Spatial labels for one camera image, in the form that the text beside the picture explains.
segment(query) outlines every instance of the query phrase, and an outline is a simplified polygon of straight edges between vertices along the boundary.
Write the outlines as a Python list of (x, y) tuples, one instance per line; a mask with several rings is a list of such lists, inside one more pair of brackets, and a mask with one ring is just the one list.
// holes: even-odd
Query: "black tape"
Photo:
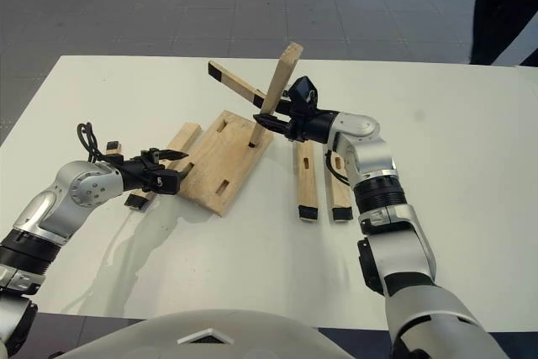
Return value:
[(222, 82), (222, 72), (210, 63), (208, 63), (208, 73), (213, 79)]
[(299, 205), (299, 218), (306, 220), (317, 220), (318, 209), (311, 206)]
[(118, 148), (119, 148), (119, 142), (117, 140), (107, 143), (107, 150), (114, 150)]
[(256, 105), (258, 108), (261, 108), (261, 105), (263, 105), (263, 98), (255, 94), (254, 99), (252, 100), (252, 103)]
[(333, 220), (351, 220), (353, 219), (353, 210), (348, 208), (333, 208)]
[(141, 210), (144, 205), (148, 202), (148, 199), (141, 197), (140, 195), (130, 194), (127, 197), (124, 205), (129, 206), (132, 209)]

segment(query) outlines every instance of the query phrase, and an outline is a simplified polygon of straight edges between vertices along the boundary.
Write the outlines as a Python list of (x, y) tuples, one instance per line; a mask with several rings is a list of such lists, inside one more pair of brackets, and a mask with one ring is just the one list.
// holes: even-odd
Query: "wooden plank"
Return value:
[(224, 216), (252, 168), (272, 141), (272, 133), (262, 135), (256, 148), (248, 141), (255, 123), (229, 111), (204, 132), (177, 169), (192, 165), (182, 181), (179, 195)]
[[(200, 125), (192, 122), (187, 122), (182, 126), (182, 128), (170, 141), (167, 146), (167, 149), (172, 149), (176, 151), (187, 151), (191, 147), (191, 145), (193, 145), (194, 141), (198, 138), (201, 132), (202, 128), (200, 127)], [(160, 163), (163, 164), (165, 168), (171, 168), (176, 170), (178, 161), (161, 160)], [(135, 189), (127, 197), (125, 205), (129, 206), (131, 209), (134, 210), (141, 210), (144, 206), (147, 206), (147, 204), (153, 200), (155, 195), (156, 194), (152, 191), (145, 193), (141, 189)]]
[(297, 163), (299, 218), (315, 221), (318, 219), (318, 193), (314, 175), (314, 148), (310, 140), (296, 143), (294, 150)]
[[(340, 155), (331, 153), (331, 164), (333, 169), (345, 177), (344, 159)], [(325, 178), (329, 180), (327, 192), (329, 193), (330, 211), (335, 222), (345, 222), (353, 219), (353, 209), (351, 208), (351, 190), (349, 185), (339, 181), (325, 167)]]
[(247, 101), (250, 101), (251, 103), (255, 103), (255, 96), (260, 97), (261, 100), (264, 100), (266, 97), (263, 92), (261, 92), (254, 86), (251, 86), (249, 83), (245, 82), (243, 79), (241, 79), (225, 67), (219, 65), (215, 61), (209, 61), (208, 73), (212, 78), (214, 78), (218, 82), (221, 82), (226, 87), (230, 88), (231, 90), (239, 94), (242, 98), (246, 99)]
[[(303, 47), (294, 42), (288, 45), (286, 50), (282, 53), (277, 63), (277, 69), (275, 69), (272, 76), (269, 89), (267, 90), (266, 99), (261, 105), (260, 114), (272, 114), (275, 112), (275, 108), (284, 92), (284, 87), (287, 85), (287, 82), (289, 82), (293, 69), (295, 69), (302, 53)], [(265, 132), (265, 129), (261, 125), (256, 124), (249, 141), (250, 147), (257, 146), (263, 132)]]

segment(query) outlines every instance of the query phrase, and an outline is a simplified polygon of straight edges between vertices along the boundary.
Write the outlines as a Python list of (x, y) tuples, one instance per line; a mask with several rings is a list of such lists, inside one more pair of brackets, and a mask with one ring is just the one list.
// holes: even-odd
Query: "wire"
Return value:
[(144, 178), (135, 172), (132, 172), (131, 170), (125, 168), (124, 166), (119, 165), (115, 161), (109, 159), (106, 157), (98, 147), (98, 139), (93, 133), (93, 127), (91, 122), (86, 122), (85, 124), (79, 124), (76, 126), (76, 135), (78, 136), (78, 139), (81, 141), (82, 146), (84, 146), (84, 149), (88, 152), (87, 160), (90, 163), (95, 163), (96, 161), (106, 161), (108, 164), (112, 165), (116, 170), (119, 172), (122, 172), (123, 174), (128, 174), (137, 180), (139, 180), (141, 183), (145, 184), (150, 189), (153, 189), (153, 184), (150, 180), (147, 178)]
[(330, 171), (330, 173), (336, 177), (336, 179), (342, 183), (344, 183), (345, 185), (349, 186), (350, 185), (350, 182), (349, 180), (347, 179), (347, 177), (345, 176), (342, 176), (339, 172), (337, 172), (334, 167), (333, 167), (333, 164), (332, 164), (332, 160), (330, 159), (330, 157), (332, 156), (333, 154), (333, 151), (332, 150), (327, 150), (327, 153), (325, 153), (325, 165), (327, 166), (327, 170)]

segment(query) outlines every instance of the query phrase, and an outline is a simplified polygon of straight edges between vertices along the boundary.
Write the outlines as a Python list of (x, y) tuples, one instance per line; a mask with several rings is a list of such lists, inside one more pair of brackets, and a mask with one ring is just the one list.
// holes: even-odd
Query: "robotic arm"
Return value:
[[(465, 305), (435, 285), (435, 257), (413, 206), (407, 203), (379, 123), (364, 115), (317, 109), (318, 92), (307, 78), (281, 101), (284, 122), (269, 114), (256, 121), (290, 140), (328, 146), (328, 168), (349, 184), (359, 208), (359, 262), (366, 285), (385, 297), (393, 357), (506, 357)], [(330, 152), (345, 161), (347, 178), (332, 170)]]
[(63, 166), (0, 244), (0, 357), (3, 344), (10, 356), (18, 351), (37, 313), (37, 306), (23, 295), (37, 293), (61, 247), (95, 208), (136, 188), (174, 195), (187, 175), (159, 164), (182, 159), (186, 154), (180, 151), (149, 149), (125, 161), (120, 154), (99, 151), (91, 124), (80, 124), (77, 133), (88, 161)]

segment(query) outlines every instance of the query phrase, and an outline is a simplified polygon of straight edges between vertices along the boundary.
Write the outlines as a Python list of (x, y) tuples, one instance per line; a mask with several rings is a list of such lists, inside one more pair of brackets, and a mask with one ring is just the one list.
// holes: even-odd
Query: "table surface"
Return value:
[[(68, 161), (84, 160), (76, 124), (132, 156), (164, 147), (184, 122), (255, 109), (207, 74), (207, 59), (65, 56), (0, 148), (0, 230)], [(218, 60), (266, 89), (276, 61)], [(370, 61), (300, 61), (321, 108), (382, 126), (408, 200), (437, 259), (437, 283), (490, 331), (538, 330), (538, 71)], [(297, 216), (292, 144), (276, 136), (224, 218), (179, 197), (147, 212), (97, 209), (34, 297), (41, 311), (150, 318), (255, 309), (309, 325), (386, 329), (364, 286), (358, 223), (331, 223), (316, 145), (318, 223)]]

